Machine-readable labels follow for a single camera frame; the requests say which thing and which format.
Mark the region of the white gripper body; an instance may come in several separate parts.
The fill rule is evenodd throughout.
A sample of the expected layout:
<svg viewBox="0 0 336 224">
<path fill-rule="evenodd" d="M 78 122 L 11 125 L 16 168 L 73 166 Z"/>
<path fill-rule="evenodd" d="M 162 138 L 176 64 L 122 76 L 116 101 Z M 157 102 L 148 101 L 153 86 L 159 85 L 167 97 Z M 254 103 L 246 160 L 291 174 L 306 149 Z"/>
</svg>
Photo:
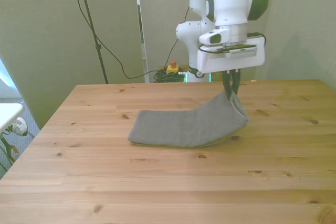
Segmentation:
<svg viewBox="0 0 336 224">
<path fill-rule="evenodd" d="M 265 62 L 265 38 L 249 38 L 242 45 L 202 45 L 197 53 L 197 68 L 201 73 L 236 70 L 261 66 Z"/>
</svg>

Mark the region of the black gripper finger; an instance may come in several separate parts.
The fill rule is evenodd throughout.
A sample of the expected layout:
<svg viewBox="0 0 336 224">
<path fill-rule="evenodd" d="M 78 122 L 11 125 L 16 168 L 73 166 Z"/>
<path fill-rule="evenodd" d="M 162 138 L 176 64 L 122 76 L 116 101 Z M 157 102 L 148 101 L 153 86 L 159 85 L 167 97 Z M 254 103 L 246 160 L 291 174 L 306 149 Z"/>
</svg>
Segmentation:
<svg viewBox="0 0 336 224">
<path fill-rule="evenodd" d="M 232 94 L 232 87 L 230 85 L 230 71 L 223 71 L 222 72 L 222 82 L 224 86 L 224 90 L 226 95 L 231 95 Z"/>
<path fill-rule="evenodd" d="M 235 94 L 237 94 L 240 86 L 240 69 L 232 71 L 232 80 L 233 80 L 232 84 L 233 91 Z"/>
</svg>

